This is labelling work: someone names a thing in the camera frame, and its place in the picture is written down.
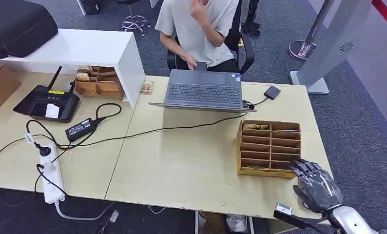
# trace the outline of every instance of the black pants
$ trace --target black pants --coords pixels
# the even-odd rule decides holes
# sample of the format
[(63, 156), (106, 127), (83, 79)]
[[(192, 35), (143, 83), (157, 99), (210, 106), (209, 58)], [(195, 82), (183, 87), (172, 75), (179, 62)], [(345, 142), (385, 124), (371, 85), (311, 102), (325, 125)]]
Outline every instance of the black pants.
[[(188, 64), (182, 59), (179, 61), (177, 68), (180, 70), (189, 70)], [(216, 65), (215, 67), (208, 67), (208, 71), (239, 73), (238, 64), (236, 63), (235, 59), (225, 61), (221, 64)]]
[(247, 22), (247, 23), (254, 22), (255, 17), (256, 17), (258, 2), (259, 2), (259, 0), (250, 0), (247, 20), (245, 22)]

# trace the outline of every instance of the laptop keyboard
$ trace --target laptop keyboard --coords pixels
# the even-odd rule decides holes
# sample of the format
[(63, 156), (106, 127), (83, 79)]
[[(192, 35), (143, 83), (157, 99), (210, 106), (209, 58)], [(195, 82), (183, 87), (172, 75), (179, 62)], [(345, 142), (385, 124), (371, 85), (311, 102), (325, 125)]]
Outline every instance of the laptop keyboard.
[(239, 104), (239, 88), (171, 83), (169, 100)]

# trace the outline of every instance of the black case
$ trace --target black case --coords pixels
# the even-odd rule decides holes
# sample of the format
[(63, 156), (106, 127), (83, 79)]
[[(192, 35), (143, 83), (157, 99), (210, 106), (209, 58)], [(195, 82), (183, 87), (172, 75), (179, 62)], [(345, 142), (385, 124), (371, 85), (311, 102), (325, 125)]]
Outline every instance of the black case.
[(57, 32), (44, 6), (24, 0), (0, 0), (0, 59), (26, 57)]

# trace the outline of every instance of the white cable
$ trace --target white cable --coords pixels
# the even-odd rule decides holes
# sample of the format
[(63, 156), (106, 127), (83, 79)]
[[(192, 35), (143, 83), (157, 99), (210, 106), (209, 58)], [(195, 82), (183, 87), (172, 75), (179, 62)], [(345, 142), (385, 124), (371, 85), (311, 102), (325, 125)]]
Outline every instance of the white cable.
[(151, 210), (152, 213), (154, 213), (155, 215), (158, 215), (158, 214), (162, 213), (162, 211), (164, 211), (164, 210), (166, 209), (166, 207), (164, 207), (164, 208), (162, 208), (162, 210), (160, 210), (159, 212), (155, 212), (155, 211), (152, 210), (152, 208), (151, 208), (150, 205), (148, 205), (148, 207), (149, 207), (149, 210)]
[(78, 221), (93, 221), (93, 220), (97, 220), (97, 219), (99, 219), (100, 217), (102, 217), (102, 216), (106, 213), (106, 211), (114, 204), (114, 202), (110, 203), (110, 205), (108, 205), (108, 206), (104, 209), (104, 211), (103, 211), (99, 216), (97, 216), (97, 217), (95, 217), (95, 218), (78, 218), (78, 217), (70, 217), (70, 216), (67, 216), (67, 215), (65, 215), (65, 214), (63, 214), (63, 213), (61, 212), (60, 206), (59, 206), (59, 201), (55, 201), (54, 204), (56, 205), (57, 213), (58, 213), (61, 217), (63, 217), (63, 218), (70, 219), (70, 220), (78, 220)]

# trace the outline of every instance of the man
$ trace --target man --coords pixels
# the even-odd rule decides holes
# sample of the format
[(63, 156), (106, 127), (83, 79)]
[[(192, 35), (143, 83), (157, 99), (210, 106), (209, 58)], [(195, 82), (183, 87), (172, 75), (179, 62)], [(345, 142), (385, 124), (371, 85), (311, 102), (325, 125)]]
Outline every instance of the man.
[[(177, 69), (193, 70), (206, 62), (208, 71), (238, 72), (225, 37), (232, 27), (238, 0), (164, 0), (156, 30), (160, 41), (184, 61)], [(176, 29), (179, 43), (171, 37)]]
[(259, 31), (260, 25), (255, 22), (258, 2), (259, 0), (250, 0), (247, 20), (241, 24), (241, 33), (257, 36), (261, 34), (261, 31)]

